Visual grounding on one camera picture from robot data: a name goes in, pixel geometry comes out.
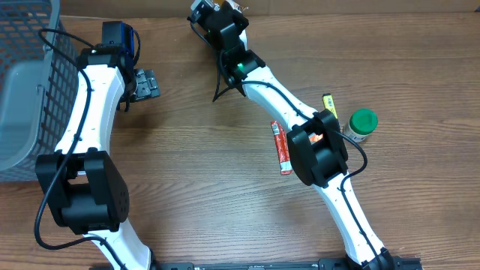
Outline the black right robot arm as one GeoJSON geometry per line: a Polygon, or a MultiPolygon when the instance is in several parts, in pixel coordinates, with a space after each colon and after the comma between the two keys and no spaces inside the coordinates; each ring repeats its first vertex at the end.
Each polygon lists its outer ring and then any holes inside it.
{"type": "Polygon", "coordinates": [[[192,6],[190,21],[199,25],[202,39],[214,50],[217,77],[227,89],[237,89],[260,105],[286,130],[293,172],[316,189],[343,239],[343,269],[395,269],[396,263],[372,230],[356,199],[345,144],[335,114],[301,102],[273,75],[267,64],[248,49],[248,19],[229,2],[201,1],[192,6]]]}

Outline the brown transparent snack bag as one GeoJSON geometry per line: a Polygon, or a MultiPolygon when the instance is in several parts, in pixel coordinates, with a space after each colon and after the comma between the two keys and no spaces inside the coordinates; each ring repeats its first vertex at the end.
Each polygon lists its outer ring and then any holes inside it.
{"type": "Polygon", "coordinates": [[[237,11],[240,14],[243,14],[248,9],[248,7],[245,7],[235,2],[234,0],[223,0],[223,3],[220,5],[220,8],[224,10],[237,11]]]}

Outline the green lid jar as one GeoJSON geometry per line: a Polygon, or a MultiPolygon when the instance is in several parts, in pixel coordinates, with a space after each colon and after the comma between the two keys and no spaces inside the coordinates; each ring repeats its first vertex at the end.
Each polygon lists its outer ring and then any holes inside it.
{"type": "Polygon", "coordinates": [[[378,122],[378,117],[373,110],[359,109],[350,116],[343,127],[343,133],[356,143],[360,143],[377,129],[378,122]]]}

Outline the yellow highlighter black cap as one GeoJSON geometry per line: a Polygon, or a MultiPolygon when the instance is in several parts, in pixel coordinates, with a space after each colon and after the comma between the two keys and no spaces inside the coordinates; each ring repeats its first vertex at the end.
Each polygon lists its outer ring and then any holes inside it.
{"type": "Polygon", "coordinates": [[[329,110],[334,117],[337,119],[338,114],[335,108],[335,102],[331,94],[327,93],[322,96],[322,101],[326,110],[329,110]]]}

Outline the orange snack packet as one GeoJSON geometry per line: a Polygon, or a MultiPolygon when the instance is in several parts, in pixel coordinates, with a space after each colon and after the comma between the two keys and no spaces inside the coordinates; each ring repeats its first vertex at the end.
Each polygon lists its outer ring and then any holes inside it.
{"type": "Polygon", "coordinates": [[[317,142],[321,141],[323,139],[323,135],[322,134],[311,133],[308,136],[308,139],[309,139],[311,144],[314,144],[314,143],[317,143],[317,142]]]}

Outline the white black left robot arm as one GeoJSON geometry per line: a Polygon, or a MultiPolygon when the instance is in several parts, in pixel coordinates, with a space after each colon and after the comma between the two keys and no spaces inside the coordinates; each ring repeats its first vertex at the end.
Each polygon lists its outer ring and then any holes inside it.
{"type": "Polygon", "coordinates": [[[37,157],[43,199],[34,222],[36,242],[56,251],[93,242],[109,269],[158,269],[152,249],[128,220],[128,186],[110,157],[113,120],[121,104],[160,96],[152,70],[136,67],[140,36],[122,21],[104,22],[99,44],[76,59],[76,100],[52,154],[37,157]]]}

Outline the red snack bar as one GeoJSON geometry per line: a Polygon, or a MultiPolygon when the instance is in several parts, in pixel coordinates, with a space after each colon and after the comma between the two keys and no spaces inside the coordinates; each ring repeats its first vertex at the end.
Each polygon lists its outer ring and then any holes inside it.
{"type": "Polygon", "coordinates": [[[290,163],[290,154],[287,145],[287,137],[285,130],[278,121],[271,122],[271,129],[274,135],[274,142],[277,149],[277,156],[280,165],[280,174],[287,176],[293,172],[290,163]]]}

